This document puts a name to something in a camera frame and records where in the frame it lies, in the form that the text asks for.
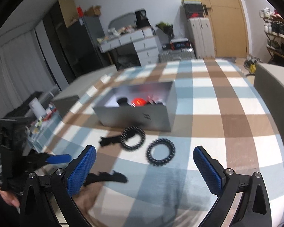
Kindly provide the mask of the person's left hand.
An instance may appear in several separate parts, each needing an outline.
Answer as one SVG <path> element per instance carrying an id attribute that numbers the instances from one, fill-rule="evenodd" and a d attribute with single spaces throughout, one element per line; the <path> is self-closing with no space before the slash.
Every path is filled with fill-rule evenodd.
<path id="1" fill-rule="evenodd" d="M 0 190 L 0 196 L 2 197 L 4 202 L 7 203 L 8 205 L 17 207 L 17 208 L 20 207 L 20 202 L 18 198 L 12 192 Z"/>

